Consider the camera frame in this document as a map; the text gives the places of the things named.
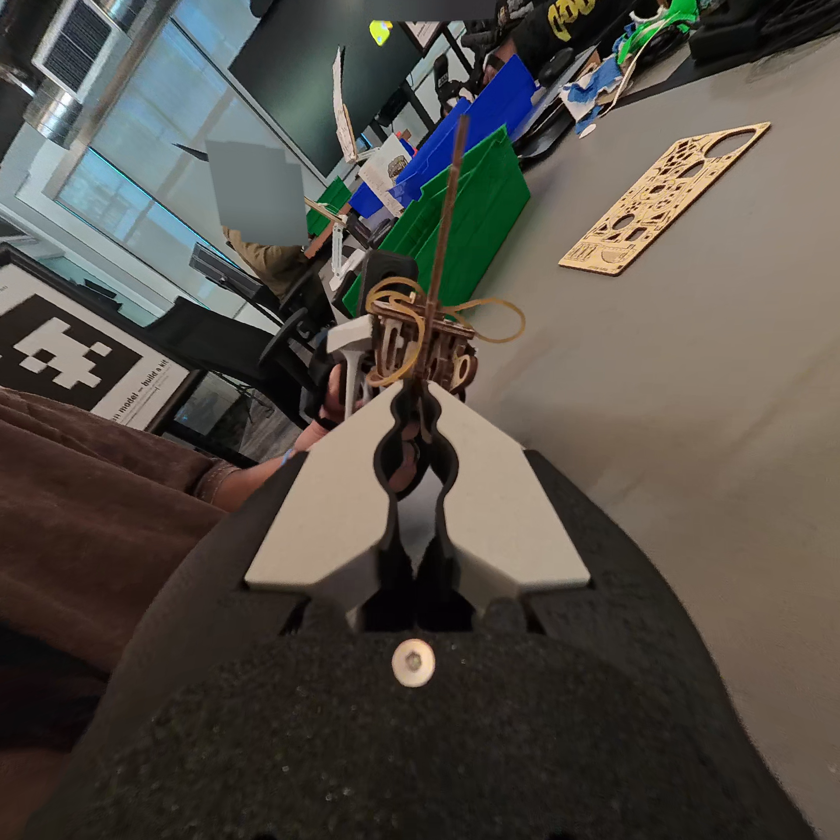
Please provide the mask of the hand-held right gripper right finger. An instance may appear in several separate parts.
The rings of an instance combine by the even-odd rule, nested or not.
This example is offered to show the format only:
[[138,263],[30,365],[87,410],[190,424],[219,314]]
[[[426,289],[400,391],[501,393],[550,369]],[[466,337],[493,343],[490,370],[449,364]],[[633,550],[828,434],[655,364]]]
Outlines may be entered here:
[[518,441],[430,384],[429,465],[442,487],[415,582],[416,622],[467,632],[501,600],[587,587],[592,575]]

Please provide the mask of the tan rubber band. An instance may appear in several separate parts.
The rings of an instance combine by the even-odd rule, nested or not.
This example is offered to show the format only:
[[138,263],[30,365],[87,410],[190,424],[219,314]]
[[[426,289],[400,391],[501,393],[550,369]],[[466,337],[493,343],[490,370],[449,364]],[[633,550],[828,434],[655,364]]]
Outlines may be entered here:
[[[473,323],[467,319],[466,313],[471,312],[477,308],[495,306],[504,308],[512,312],[518,317],[518,328],[515,332],[502,337],[490,337],[478,331]],[[505,344],[518,340],[524,333],[527,320],[524,312],[510,301],[499,299],[497,297],[486,297],[467,301],[455,306],[444,308],[445,316],[454,320],[459,325],[473,333],[475,340],[483,343],[491,344]]]
[[386,337],[381,341],[381,348],[375,352],[375,368],[367,374],[366,381],[373,387],[387,387],[405,379],[415,372],[425,339],[428,338],[426,312],[420,311],[425,305],[425,292],[414,280],[395,277],[376,283],[365,299],[365,310],[382,321],[396,320],[401,324],[413,324],[416,327],[416,340],[412,348],[406,348],[403,361],[397,368],[386,365]]

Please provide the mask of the long notched wooden strip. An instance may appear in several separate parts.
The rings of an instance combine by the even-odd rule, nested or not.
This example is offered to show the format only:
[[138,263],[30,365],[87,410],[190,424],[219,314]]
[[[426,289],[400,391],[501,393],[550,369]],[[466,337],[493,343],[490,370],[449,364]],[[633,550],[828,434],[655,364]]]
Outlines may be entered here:
[[423,314],[423,327],[420,329],[418,334],[421,342],[415,365],[413,367],[412,377],[412,387],[415,393],[420,393],[422,384],[425,381],[427,358],[431,349],[431,342],[434,336],[434,324],[438,312],[439,289],[445,269],[448,238],[453,222],[453,215],[458,194],[459,176],[463,164],[468,135],[469,116],[465,113],[459,118],[455,133],[453,156],[448,168],[444,202],[442,205],[442,213],[437,232],[433,270],[430,276]]

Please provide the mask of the wooden model assembly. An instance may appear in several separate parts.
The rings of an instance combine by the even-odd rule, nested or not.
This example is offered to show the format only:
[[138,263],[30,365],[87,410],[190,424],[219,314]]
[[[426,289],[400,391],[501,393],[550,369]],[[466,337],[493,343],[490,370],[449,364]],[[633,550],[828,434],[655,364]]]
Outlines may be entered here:
[[[406,348],[412,348],[417,336],[416,327],[412,323],[401,324],[396,320],[382,321],[375,318],[374,363],[369,373],[375,369],[375,352],[381,348],[383,337],[387,340],[386,365],[395,369],[403,362]],[[464,391],[477,372],[478,362],[472,346],[473,339],[471,331],[447,318],[445,311],[438,308],[434,336],[427,358],[425,381],[433,382],[449,393]],[[374,389],[384,388],[369,386]]]

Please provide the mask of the person's left forearm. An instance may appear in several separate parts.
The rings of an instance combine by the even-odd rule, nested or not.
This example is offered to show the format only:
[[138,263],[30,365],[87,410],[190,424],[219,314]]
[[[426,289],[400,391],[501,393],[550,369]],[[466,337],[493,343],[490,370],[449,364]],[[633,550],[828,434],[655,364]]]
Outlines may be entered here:
[[276,457],[254,467],[228,471],[211,492],[209,503],[225,512],[240,509],[282,467],[280,460]]

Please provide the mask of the person's left hand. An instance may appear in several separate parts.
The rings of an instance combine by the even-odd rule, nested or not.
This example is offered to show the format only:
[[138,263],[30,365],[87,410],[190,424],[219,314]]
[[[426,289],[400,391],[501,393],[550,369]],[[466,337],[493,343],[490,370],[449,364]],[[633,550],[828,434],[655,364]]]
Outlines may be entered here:
[[345,390],[347,385],[347,362],[342,361],[332,367],[325,395],[318,412],[297,437],[289,451],[291,455],[308,452],[316,443],[326,437],[334,428],[341,425],[345,415]]

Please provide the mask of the small green plastic bin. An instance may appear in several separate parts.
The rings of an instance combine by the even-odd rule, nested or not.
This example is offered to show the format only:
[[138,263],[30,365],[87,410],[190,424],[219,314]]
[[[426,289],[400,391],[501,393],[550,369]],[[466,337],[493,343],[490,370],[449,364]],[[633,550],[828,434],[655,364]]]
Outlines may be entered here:
[[[324,205],[331,214],[338,215],[350,198],[350,189],[344,184],[342,178],[337,176],[316,201]],[[313,208],[307,214],[307,222],[308,232],[313,238],[320,236],[324,229],[331,224],[329,219]]]

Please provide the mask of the instruction booklet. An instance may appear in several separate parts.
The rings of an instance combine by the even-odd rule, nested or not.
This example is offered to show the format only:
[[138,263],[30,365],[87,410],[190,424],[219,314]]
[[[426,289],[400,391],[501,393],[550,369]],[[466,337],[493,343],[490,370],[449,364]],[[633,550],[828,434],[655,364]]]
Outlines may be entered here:
[[360,168],[362,182],[394,217],[402,215],[403,205],[394,197],[392,189],[396,185],[397,176],[407,168],[413,157],[413,147],[392,133],[381,146],[371,151]]

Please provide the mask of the black office chair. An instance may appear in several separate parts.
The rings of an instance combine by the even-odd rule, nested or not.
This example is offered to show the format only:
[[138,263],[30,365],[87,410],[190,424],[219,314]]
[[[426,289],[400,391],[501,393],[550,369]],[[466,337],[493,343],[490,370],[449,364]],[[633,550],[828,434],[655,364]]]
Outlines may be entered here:
[[256,389],[299,428],[319,417],[331,366],[312,371],[291,347],[317,335],[306,307],[269,333],[179,297],[143,333],[173,359]]

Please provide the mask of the blue plastic bin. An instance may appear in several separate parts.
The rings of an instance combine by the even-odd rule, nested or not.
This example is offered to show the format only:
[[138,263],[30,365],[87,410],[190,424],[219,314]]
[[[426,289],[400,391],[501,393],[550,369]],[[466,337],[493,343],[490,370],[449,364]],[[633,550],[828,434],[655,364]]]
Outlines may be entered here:
[[[423,187],[449,167],[461,115],[466,113],[469,116],[469,135],[465,146],[465,151],[469,151],[500,127],[513,134],[531,111],[536,88],[534,78],[519,56],[512,56],[472,103],[459,101],[435,131],[426,137],[407,168],[397,176],[392,194],[403,209],[418,201]],[[351,196],[350,205],[364,218],[383,207],[364,183]]]

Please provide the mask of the black computer mouse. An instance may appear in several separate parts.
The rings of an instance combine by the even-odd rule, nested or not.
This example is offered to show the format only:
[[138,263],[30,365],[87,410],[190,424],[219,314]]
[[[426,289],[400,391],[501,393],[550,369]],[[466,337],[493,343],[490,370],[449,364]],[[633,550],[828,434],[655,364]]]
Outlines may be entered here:
[[562,74],[573,64],[575,51],[571,47],[559,50],[539,70],[537,82],[541,88],[550,88]]

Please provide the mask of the blue tape scraps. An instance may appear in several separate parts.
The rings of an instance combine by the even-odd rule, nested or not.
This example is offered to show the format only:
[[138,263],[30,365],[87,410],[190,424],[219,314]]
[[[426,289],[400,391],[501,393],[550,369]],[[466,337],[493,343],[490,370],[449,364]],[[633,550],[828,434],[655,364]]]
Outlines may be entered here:
[[616,93],[622,81],[621,67],[616,57],[610,55],[598,67],[561,88],[560,99],[574,120],[576,135],[582,136],[594,129],[594,122],[602,110],[599,98]]

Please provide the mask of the black bag yellow print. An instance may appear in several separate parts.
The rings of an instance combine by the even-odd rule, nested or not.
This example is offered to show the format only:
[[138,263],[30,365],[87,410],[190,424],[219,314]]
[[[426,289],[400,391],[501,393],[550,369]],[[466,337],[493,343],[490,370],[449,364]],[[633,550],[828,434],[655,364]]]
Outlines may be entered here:
[[618,35],[629,21],[635,1],[556,1],[534,6],[512,30],[511,40],[522,64],[535,77],[562,49],[575,54]]

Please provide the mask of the white vent grille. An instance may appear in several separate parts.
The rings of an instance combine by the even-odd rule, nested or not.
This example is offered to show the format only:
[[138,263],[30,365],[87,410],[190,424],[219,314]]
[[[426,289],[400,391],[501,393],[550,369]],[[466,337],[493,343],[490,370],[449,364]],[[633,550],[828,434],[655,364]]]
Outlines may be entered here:
[[98,2],[61,4],[32,58],[33,66],[79,102],[84,102],[126,32]]

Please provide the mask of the black equipment pile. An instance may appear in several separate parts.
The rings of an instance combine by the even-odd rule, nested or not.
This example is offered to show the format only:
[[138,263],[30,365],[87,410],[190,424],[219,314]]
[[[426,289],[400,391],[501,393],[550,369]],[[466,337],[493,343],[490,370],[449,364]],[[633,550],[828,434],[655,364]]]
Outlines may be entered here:
[[720,1],[700,12],[689,36],[698,64],[757,59],[838,30],[838,1]]

